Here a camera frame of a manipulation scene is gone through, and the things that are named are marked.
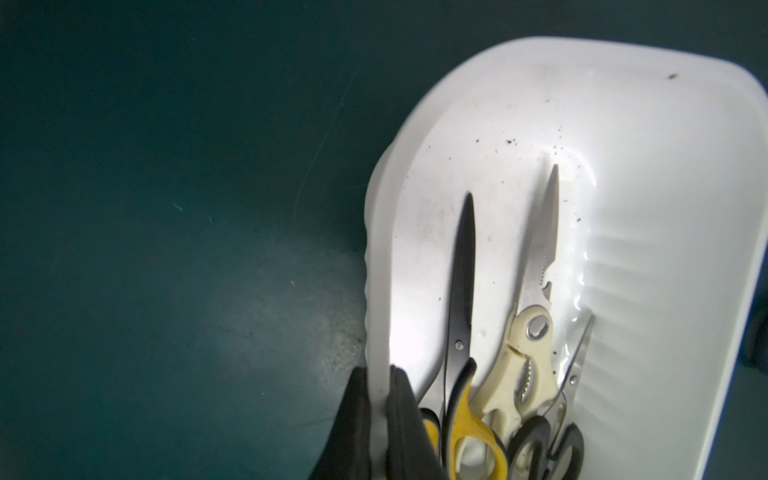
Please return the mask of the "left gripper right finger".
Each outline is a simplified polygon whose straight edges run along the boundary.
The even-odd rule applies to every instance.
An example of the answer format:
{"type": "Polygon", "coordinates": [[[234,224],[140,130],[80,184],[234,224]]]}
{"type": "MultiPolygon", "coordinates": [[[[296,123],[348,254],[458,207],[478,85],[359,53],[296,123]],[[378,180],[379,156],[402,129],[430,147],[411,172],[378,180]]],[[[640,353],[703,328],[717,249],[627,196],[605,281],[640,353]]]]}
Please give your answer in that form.
{"type": "Polygon", "coordinates": [[[386,478],[447,479],[424,427],[408,376],[394,365],[390,366],[386,417],[386,478]]]}

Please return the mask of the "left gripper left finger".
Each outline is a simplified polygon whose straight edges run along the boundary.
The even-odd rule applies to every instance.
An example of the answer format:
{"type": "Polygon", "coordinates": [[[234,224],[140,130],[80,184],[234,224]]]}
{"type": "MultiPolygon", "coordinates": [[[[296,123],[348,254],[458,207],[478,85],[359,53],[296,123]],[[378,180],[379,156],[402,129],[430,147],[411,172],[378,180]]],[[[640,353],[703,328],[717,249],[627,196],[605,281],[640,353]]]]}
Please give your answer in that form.
{"type": "Polygon", "coordinates": [[[369,480],[371,405],[367,368],[355,367],[349,377],[324,450],[310,479],[369,480]]]}

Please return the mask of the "white plastic storage box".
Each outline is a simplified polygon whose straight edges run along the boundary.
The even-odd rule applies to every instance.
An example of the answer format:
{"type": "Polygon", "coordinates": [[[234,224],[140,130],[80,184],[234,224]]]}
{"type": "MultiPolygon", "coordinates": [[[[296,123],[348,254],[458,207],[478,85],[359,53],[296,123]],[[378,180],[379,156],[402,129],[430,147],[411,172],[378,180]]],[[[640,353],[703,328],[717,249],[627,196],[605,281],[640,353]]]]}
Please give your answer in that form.
{"type": "Polygon", "coordinates": [[[422,392],[444,339],[454,235],[475,203],[471,353],[501,345],[531,211],[560,173],[554,360],[594,332],[574,402],[586,479],[698,479],[767,243],[767,96],[730,62],[529,37],[487,49],[416,105],[365,199],[371,458],[389,368],[422,392]]]}

